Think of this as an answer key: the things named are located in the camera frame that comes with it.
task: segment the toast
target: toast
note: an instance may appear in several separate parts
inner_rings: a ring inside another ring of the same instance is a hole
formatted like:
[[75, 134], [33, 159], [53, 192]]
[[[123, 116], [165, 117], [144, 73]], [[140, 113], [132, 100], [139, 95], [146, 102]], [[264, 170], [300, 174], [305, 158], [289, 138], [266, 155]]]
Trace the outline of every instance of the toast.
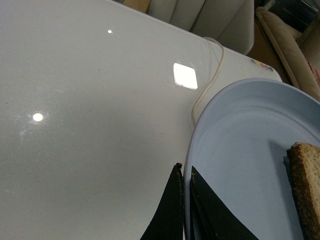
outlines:
[[286, 152], [304, 238], [320, 240], [320, 148], [296, 142]]

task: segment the bread crust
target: bread crust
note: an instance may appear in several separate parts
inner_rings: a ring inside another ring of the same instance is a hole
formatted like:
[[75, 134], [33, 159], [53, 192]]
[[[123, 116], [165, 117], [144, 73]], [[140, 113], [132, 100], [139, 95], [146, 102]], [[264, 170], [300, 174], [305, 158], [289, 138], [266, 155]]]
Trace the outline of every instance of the bread crust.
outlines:
[[287, 156], [290, 160], [290, 170], [292, 175], [292, 191], [296, 201], [298, 215], [300, 218], [301, 228], [306, 240], [320, 240], [320, 220], [319, 212], [317, 213], [316, 203], [320, 201], [315, 199], [312, 192], [315, 190], [310, 186], [304, 162], [306, 156], [304, 151], [312, 146], [308, 143], [296, 142], [290, 149], [287, 150]]

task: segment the black object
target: black object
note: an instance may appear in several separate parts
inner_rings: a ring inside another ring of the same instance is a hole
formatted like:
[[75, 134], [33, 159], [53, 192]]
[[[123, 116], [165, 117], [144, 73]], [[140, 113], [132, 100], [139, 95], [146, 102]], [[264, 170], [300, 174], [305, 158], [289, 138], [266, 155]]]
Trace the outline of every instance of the black object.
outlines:
[[258, 240], [232, 214], [194, 167], [191, 170], [190, 196], [200, 221], [202, 239]]
[[277, 0], [269, 11], [300, 32], [306, 30], [317, 14], [307, 0]]
[[140, 240], [182, 240], [184, 227], [184, 181], [181, 163], [170, 174], [156, 212]]

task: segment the beige cushion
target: beige cushion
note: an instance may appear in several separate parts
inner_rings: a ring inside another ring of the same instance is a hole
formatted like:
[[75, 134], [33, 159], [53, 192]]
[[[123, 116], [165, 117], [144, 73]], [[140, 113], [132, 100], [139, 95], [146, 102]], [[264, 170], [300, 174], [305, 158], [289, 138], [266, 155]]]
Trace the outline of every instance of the beige cushion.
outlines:
[[305, 59], [320, 69], [320, 12], [317, 13], [297, 43]]
[[256, 15], [278, 54], [291, 84], [320, 101], [320, 87], [286, 24], [278, 16], [263, 8], [257, 8]]
[[301, 37], [302, 32], [299, 32], [297, 29], [293, 28], [288, 24], [285, 24], [285, 25], [288, 31], [290, 32], [290, 34], [292, 35], [292, 37], [294, 38], [294, 40], [298, 40]]

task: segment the cord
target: cord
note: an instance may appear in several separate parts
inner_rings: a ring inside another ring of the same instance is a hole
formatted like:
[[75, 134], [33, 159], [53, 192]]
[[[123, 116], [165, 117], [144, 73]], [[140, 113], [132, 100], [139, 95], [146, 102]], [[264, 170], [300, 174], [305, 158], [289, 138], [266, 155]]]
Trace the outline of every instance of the cord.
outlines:
[[221, 55], [221, 59], [220, 59], [220, 63], [215, 71], [215, 74], [213, 75], [211, 81], [208, 83], [208, 85], [204, 88], [204, 90], [202, 91], [202, 93], [200, 94], [199, 98], [197, 99], [197, 101], [194, 103], [193, 107], [192, 107], [192, 111], [191, 111], [191, 116], [192, 116], [192, 120], [193, 120], [193, 124], [196, 125], [197, 123], [197, 120], [196, 120], [196, 115], [195, 115], [195, 111], [196, 111], [196, 108], [198, 107], [199, 103], [201, 102], [202, 98], [204, 97], [204, 95], [206, 94], [206, 92], [208, 91], [208, 89], [211, 87], [211, 85], [214, 83], [214, 81], [216, 80], [219, 72], [220, 72], [220, 69], [221, 69], [221, 66], [222, 66], [222, 63], [224, 61], [224, 58], [225, 58], [225, 48], [224, 46], [221, 45], [220, 42], [218, 42], [217, 40], [211, 38], [211, 37], [204, 37], [204, 39], [208, 40], [208, 41], [211, 41], [211, 42], [214, 42], [216, 44], [219, 45], [219, 47], [222, 49], [222, 55]]

